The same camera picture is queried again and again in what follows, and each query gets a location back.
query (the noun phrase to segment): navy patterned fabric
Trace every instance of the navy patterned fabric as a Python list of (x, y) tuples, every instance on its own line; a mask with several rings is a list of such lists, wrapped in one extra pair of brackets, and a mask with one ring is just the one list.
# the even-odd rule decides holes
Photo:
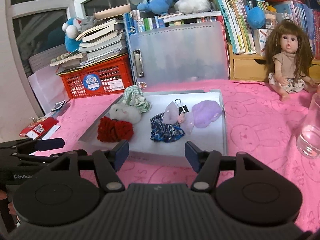
[(177, 141), (185, 135), (178, 122), (174, 124), (162, 123), (163, 115), (164, 113), (160, 113), (150, 119), (151, 140), (169, 143)]

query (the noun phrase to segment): doll's beige shirt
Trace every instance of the doll's beige shirt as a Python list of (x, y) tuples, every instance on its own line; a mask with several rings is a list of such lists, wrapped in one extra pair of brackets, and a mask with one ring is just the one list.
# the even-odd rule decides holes
[(287, 78), (295, 78), (294, 71), (296, 70), (296, 64), (294, 62), (295, 54), (290, 54), (285, 51), (281, 51), (281, 53), (274, 55), (273, 62), (279, 60), (281, 62), (281, 74), (282, 76), (286, 76)]

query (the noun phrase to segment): doll's face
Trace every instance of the doll's face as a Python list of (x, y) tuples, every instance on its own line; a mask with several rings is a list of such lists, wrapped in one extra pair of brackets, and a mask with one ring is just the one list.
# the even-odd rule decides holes
[(298, 50), (298, 45), (297, 36), (291, 34), (283, 34), (281, 36), (280, 46), (284, 51), (294, 54)]

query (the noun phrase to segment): wall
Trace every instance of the wall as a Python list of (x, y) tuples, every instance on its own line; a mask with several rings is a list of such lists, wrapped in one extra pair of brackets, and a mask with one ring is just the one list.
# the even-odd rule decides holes
[(30, 118), (37, 117), (13, 59), (5, 9), (5, 0), (0, 0), (0, 142), (19, 139)]

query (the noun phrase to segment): blue round sticker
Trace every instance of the blue round sticker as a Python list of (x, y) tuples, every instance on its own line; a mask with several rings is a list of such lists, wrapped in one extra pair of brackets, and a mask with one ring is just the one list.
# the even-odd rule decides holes
[(102, 85), (99, 76), (96, 74), (85, 75), (82, 83), (86, 89), (91, 91), (98, 90)]

